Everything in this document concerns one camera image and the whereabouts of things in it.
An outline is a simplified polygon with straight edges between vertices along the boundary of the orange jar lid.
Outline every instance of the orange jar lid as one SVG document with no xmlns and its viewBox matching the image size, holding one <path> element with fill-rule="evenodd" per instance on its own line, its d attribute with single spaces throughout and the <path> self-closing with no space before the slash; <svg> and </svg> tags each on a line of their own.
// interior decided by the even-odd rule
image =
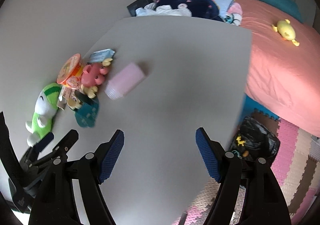
<svg viewBox="0 0 320 225">
<path fill-rule="evenodd" d="M 69 78 L 81 76 L 82 69 L 83 65 L 81 61 L 81 55 L 77 53 L 68 59 L 63 65 L 59 72 L 57 83 L 66 86 Z"/>
</svg>

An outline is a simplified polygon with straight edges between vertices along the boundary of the yellow toy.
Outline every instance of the yellow toy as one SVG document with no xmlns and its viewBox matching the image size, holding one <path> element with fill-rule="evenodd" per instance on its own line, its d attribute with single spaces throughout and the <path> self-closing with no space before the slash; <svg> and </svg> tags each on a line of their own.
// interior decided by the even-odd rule
<svg viewBox="0 0 320 225">
<path fill-rule="evenodd" d="M 240 135 L 238 135 L 236 140 L 238 142 L 238 146 L 240 146 L 240 145 L 244 146 L 245 141 L 241 141 L 241 136 Z"/>
<path fill-rule="evenodd" d="M 285 40 L 292 41 L 292 43 L 296 46 L 300 45 L 300 43 L 295 40 L 296 32 L 294 31 L 294 28 L 290 25 L 289 20 L 278 21 L 277 27 L 272 25 L 272 28 L 275 32 L 279 32 Z"/>
<path fill-rule="evenodd" d="M 81 84 L 81 92 L 86 94 L 89 98 L 93 99 L 96 97 L 96 93 L 98 92 L 97 86 L 85 87 Z"/>
</svg>

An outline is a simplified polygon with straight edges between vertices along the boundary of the screw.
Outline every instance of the screw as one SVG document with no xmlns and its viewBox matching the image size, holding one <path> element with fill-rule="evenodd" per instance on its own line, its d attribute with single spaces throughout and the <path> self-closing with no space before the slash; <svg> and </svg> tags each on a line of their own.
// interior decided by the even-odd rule
<svg viewBox="0 0 320 225">
<path fill-rule="evenodd" d="M 53 161 L 53 164 L 54 164 L 54 165 L 58 165 L 59 163 L 61 163 L 61 160 L 60 160 L 59 158 L 57 158 L 57 159 L 55 159 L 55 160 Z"/>
<path fill-rule="evenodd" d="M 231 152 L 226 152 L 225 156 L 228 157 L 228 158 L 233 158 L 235 155 L 233 153 L 231 153 Z"/>
<path fill-rule="evenodd" d="M 85 155 L 85 158 L 86 159 L 92 159 L 94 157 L 94 154 L 93 153 L 91 153 L 91 152 L 89 152 L 89 153 L 87 153 L 86 155 Z"/>
<path fill-rule="evenodd" d="M 265 164 L 266 163 L 266 160 L 264 158 L 259 158 L 258 161 L 261 164 Z"/>
</svg>

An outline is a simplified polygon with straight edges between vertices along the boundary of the green plush toy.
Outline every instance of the green plush toy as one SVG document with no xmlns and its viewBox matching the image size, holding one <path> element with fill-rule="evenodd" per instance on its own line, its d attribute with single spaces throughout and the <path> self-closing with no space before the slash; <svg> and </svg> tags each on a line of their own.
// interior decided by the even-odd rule
<svg viewBox="0 0 320 225">
<path fill-rule="evenodd" d="M 26 122 L 26 128 L 31 133 L 27 138 L 29 146 L 34 146 L 51 131 L 52 118 L 58 110 L 57 102 L 60 91 L 61 86 L 57 83 L 49 84 L 41 91 L 32 121 Z"/>
</svg>

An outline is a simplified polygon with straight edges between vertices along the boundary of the yellow duck toy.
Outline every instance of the yellow duck toy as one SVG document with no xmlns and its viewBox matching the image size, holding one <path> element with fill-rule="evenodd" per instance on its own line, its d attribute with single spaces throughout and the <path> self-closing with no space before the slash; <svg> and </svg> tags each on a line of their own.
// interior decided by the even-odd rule
<svg viewBox="0 0 320 225">
<path fill-rule="evenodd" d="M 296 46 L 300 45 L 300 43 L 295 40 L 296 32 L 291 26 L 289 20 L 278 21 L 277 27 L 272 25 L 272 28 L 275 32 L 279 32 L 285 40 L 292 41 L 292 43 Z"/>
</svg>

